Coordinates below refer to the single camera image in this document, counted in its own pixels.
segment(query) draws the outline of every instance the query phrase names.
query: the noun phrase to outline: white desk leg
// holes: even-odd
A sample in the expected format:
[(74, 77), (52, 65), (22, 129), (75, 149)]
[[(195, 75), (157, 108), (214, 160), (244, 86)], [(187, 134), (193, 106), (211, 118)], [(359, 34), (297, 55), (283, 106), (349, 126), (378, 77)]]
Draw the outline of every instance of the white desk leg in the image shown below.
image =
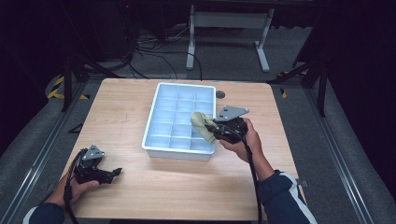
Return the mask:
[(186, 69), (187, 70), (192, 70), (194, 68), (194, 55), (195, 53), (195, 39), (194, 39), (194, 6), (191, 6), (191, 12), (190, 12), (190, 43), (189, 43), (189, 51), (187, 54), (187, 63), (186, 63)]
[(271, 20), (274, 15), (274, 9), (271, 8), (268, 10), (267, 18), (264, 22), (264, 26), (262, 27), (262, 39), (259, 41), (255, 41), (257, 55), (259, 56), (260, 64), (262, 65), (263, 72), (269, 72), (270, 66), (268, 65), (267, 58), (265, 57), (263, 46), (265, 42), (265, 38), (267, 37), (268, 30), (270, 29)]

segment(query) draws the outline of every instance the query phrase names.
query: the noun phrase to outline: person's right hand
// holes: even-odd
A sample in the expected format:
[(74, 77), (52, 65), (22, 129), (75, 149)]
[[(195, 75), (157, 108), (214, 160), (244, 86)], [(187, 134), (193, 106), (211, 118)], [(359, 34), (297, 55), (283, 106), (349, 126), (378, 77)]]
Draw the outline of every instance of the person's right hand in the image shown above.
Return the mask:
[[(262, 155), (262, 140), (260, 139), (259, 134), (254, 130), (250, 119), (244, 118), (244, 122), (247, 124), (247, 145), (250, 147), (253, 155)], [(226, 149), (235, 152), (242, 161), (248, 162), (247, 150), (245, 149), (245, 145), (242, 141), (235, 144), (231, 144), (224, 140), (219, 140), (219, 142)]]

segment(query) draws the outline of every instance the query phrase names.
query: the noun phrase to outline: person's right arm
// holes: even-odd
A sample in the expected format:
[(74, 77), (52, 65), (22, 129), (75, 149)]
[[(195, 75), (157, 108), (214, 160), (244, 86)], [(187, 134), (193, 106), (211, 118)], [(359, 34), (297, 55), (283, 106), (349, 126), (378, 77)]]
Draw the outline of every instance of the person's right arm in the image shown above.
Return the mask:
[[(268, 222), (273, 224), (317, 223), (307, 208), (295, 179), (287, 173), (274, 170), (262, 152), (262, 141), (254, 130), (250, 119), (247, 124), (247, 144), (252, 152), (253, 164), (259, 180), (259, 196), (264, 206)], [(248, 162), (248, 154), (243, 142), (230, 144), (219, 141), (226, 149), (236, 153)]]

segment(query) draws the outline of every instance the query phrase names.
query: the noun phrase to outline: sleeve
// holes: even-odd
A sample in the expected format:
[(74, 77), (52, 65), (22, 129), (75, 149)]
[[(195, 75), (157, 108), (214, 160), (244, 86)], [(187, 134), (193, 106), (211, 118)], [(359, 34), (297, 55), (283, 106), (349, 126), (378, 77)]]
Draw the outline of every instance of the sleeve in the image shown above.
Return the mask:
[(29, 210), (23, 218), (23, 224), (62, 224), (64, 210), (56, 203), (42, 203)]
[(296, 180), (287, 173), (276, 170), (260, 182), (259, 197), (269, 223), (317, 223), (304, 202)]

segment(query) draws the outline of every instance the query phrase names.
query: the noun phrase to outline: gray carpet floor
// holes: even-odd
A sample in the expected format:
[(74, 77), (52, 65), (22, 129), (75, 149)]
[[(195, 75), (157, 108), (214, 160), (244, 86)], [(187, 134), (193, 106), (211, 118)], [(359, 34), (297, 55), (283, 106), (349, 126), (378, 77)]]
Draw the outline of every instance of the gray carpet floor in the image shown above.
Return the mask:
[[(155, 53), (136, 52), (132, 61), (133, 68), (151, 78), (180, 78), (210, 80), (235, 80), (248, 82), (265, 82), (276, 77), (282, 71), (292, 69), (291, 65), (310, 29), (271, 29), (264, 45), (264, 51), (271, 72), (263, 73), (253, 42), (260, 32), (256, 30), (238, 31), (238, 34), (223, 30), (205, 29), (196, 38), (195, 56), (201, 64), (194, 65), (192, 71), (185, 69), (188, 40), (181, 38), (168, 44)], [(109, 61), (104, 66), (113, 64)], [(142, 78), (133, 74), (129, 67), (116, 71), (127, 78)], [(55, 78), (49, 83), (47, 92), (53, 86)], [(21, 209), (16, 214), (14, 223), (21, 223), (24, 214), (40, 203), (56, 185), (64, 169), (71, 150), (78, 139), (77, 133), (68, 131), (83, 123), (91, 108), (94, 96), (104, 77), (92, 75), (84, 85), (84, 94), (90, 99), (77, 100), (70, 112), (64, 127), (60, 130), (49, 159)], [(297, 171), (302, 180), (309, 183), (304, 188), (305, 198), (318, 223), (364, 223), (359, 220), (353, 203), (347, 193), (345, 183), (340, 177), (329, 150), (329, 143), (320, 129), (313, 108), (308, 101), (306, 91), (299, 85), (300, 77), (294, 77), (281, 85), (273, 85), (273, 93), (280, 116), (290, 143), (291, 153)], [(287, 97), (283, 98), (280, 89), (284, 89)], [(318, 86), (312, 89), (317, 93)], [(27, 172), (32, 168), (35, 159), (48, 141), (58, 118), (63, 114), (63, 100), (51, 98), (49, 103), (27, 124), (15, 141), (0, 158), (0, 214), (5, 214), (12, 203)], [(325, 101), (326, 121), (332, 130), (336, 144), (339, 146), (344, 160), (354, 177), (361, 197), (370, 212), (373, 222), (396, 223), (396, 206), (385, 185), (378, 177), (374, 168), (364, 154), (361, 145), (351, 129), (342, 107), (338, 104), (331, 83), (328, 84)], [(85, 219), (80, 223), (110, 223), (105, 219)], [(165, 223), (145, 220), (116, 221), (111, 223)]]

